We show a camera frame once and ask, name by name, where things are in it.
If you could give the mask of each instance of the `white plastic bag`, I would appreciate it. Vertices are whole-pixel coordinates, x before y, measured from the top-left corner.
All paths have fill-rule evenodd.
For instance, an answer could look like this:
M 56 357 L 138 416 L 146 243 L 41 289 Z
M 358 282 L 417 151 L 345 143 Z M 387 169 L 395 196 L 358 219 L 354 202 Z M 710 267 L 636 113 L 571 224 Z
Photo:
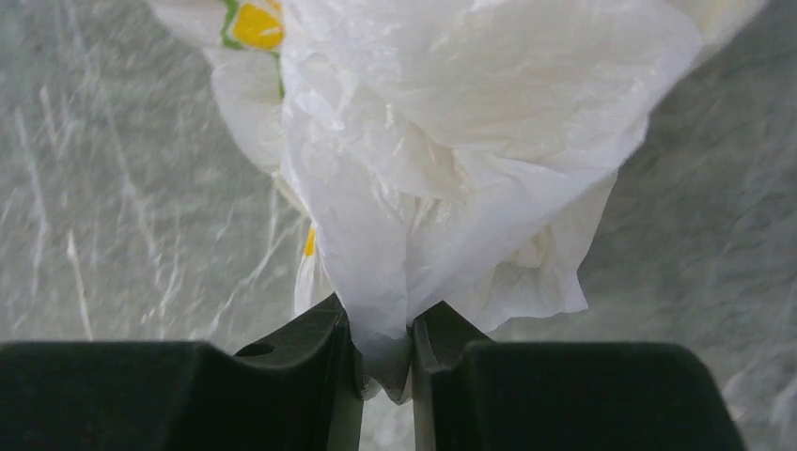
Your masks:
M 483 331 L 586 308 L 576 270 L 648 114 L 763 2 L 151 3 L 313 220 L 297 313 L 334 288 L 400 390 L 406 324 L 442 299 Z

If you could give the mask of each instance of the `crumpled plastic bag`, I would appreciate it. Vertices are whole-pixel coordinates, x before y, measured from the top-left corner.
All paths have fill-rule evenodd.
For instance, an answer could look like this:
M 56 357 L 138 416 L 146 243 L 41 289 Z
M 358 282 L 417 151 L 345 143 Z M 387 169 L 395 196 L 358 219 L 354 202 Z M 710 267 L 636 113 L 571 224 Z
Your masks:
M 763 0 L 151 4 L 312 219 L 297 313 L 334 289 L 399 399 L 406 325 L 443 299 L 485 332 L 586 308 L 576 270 L 649 113 Z

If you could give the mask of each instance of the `printed graphic on bag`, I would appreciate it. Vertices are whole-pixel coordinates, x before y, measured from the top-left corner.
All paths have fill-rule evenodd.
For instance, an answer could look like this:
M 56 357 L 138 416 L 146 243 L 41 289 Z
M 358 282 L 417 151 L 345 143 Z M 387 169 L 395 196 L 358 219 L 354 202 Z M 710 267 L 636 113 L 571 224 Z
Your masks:
M 222 43 L 233 49 L 278 50 L 285 30 L 277 0 L 222 0 L 227 5 Z

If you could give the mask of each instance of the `gray surface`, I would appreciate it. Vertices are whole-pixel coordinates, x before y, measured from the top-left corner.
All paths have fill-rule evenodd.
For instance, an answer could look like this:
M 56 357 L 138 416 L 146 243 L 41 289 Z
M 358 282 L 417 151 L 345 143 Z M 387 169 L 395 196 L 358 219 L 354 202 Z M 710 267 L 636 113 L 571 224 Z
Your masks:
M 796 22 L 773 2 L 659 108 L 582 268 L 590 310 L 498 335 L 681 343 L 750 449 L 797 449 Z M 305 232 L 143 1 L 0 2 L 0 339 L 235 350 L 288 319 Z M 410 406 L 368 403 L 363 449 L 411 443 Z

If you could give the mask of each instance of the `yellow spot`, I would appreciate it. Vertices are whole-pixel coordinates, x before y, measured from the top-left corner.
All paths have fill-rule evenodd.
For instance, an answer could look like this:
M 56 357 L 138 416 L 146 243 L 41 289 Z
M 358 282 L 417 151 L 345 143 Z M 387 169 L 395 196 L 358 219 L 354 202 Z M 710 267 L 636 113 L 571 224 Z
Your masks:
M 279 17 L 280 4 L 267 2 L 273 12 L 244 3 L 238 11 L 238 21 L 232 29 L 232 36 L 243 44 L 263 50 L 273 50 L 282 42 L 284 30 Z
M 305 243 L 305 257 L 312 257 L 316 253 L 316 229 L 310 227 L 307 232 L 307 242 Z

